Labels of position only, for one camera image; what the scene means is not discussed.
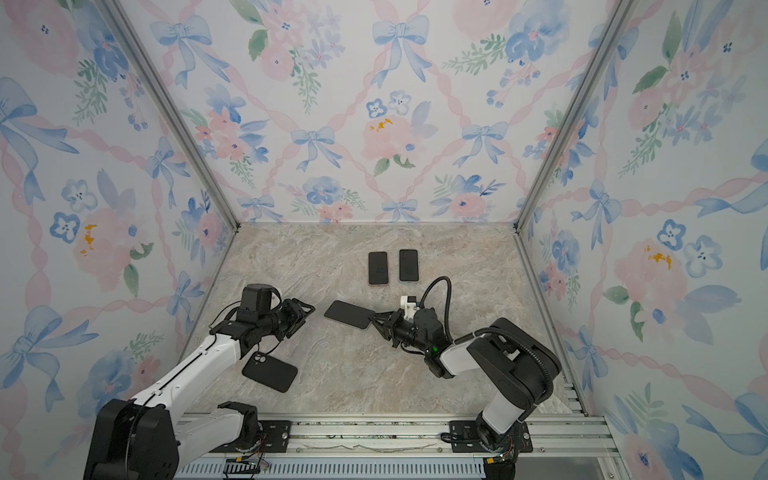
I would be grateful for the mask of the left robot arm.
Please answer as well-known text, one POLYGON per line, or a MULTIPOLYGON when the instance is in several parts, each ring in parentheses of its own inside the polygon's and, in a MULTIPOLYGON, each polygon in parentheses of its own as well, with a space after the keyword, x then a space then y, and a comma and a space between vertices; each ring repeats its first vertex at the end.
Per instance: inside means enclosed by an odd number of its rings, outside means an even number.
POLYGON ((314 312, 295 298, 276 307, 232 307, 202 344, 160 380, 98 412, 86 479, 171 479, 178 469, 225 445, 249 455, 264 442, 255 406, 228 401, 189 423, 190 405, 265 337, 294 335, 314 312))

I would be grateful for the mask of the white-edged black phone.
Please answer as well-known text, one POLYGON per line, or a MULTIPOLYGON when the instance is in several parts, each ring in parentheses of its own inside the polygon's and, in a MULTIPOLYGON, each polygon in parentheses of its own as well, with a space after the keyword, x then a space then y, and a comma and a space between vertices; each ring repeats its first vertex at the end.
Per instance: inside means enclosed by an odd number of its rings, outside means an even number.
POLYGON ((348 326, 365 330, 370 325, 374 311, 341 300, 334 300, 324 313, 324 317, 348 326))

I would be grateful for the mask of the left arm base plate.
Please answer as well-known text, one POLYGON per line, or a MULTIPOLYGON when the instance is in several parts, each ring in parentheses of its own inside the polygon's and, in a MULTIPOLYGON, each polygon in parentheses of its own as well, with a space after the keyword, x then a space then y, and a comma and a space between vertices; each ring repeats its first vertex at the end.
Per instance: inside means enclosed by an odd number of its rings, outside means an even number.
POLYGON ((291 436, 292 422, 289 420, 260 420, 252 443, 236 440, 222 444, 212 450, 212 453, 286 453, 291 436))

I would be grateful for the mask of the purple-edged black phone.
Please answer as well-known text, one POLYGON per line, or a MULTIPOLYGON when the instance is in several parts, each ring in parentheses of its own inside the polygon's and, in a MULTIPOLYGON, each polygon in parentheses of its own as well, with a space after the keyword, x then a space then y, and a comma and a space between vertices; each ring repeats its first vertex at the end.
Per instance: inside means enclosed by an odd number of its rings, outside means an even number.
POLYGON ((386 252, 370 252, 368 254, 368 267, 368 283, 371 286, 389 283, 388 255, 386 252))

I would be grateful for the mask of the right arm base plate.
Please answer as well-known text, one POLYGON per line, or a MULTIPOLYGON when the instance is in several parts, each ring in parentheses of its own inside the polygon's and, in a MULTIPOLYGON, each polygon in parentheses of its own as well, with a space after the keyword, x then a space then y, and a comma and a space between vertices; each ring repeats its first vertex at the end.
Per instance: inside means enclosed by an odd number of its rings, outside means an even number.
POLYGON ((498 433, 482 422, 453 420, 448 423, 448 431, 440 434, 440 439, 448 443, 454 453, 506 455, 533 452, 525 422, 515 422, 505 433, 498 433))

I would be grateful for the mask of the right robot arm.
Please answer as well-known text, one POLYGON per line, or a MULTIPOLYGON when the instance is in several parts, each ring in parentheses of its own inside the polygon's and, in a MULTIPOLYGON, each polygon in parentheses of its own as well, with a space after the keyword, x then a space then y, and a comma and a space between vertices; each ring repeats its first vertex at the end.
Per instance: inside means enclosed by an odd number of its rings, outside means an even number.
POLYGON ((454 340, 432 308, 373 313, 369 320, 393 347, 421 355, 438 378, 474 370, 485 374, 496 393, 466 442, 489 452, 518 447, 525 420, 552 396, 562 371, 554 352, 506 318, 454 340))

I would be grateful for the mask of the black phone case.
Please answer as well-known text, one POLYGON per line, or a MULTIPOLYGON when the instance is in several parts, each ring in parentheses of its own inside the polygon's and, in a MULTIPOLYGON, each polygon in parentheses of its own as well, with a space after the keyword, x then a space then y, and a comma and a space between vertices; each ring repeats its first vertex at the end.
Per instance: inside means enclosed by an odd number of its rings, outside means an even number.
POLYGON ((298 369, 271 355, 256 352, 244 365, 241 373, 256 383, 286 393, 293 384, 298 369))

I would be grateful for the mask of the blue-edged black phone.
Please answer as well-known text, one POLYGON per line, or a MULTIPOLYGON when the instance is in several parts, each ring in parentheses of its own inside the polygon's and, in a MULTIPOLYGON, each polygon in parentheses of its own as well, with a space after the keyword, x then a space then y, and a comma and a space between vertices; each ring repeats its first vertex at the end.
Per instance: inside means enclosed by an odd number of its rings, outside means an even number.
POLYGON ((399 251, 399 273, 398 277, 401 282, 418 282, 420 278, 419 273, 419 257, 418 251, 415 249, 401 249, 399 251))

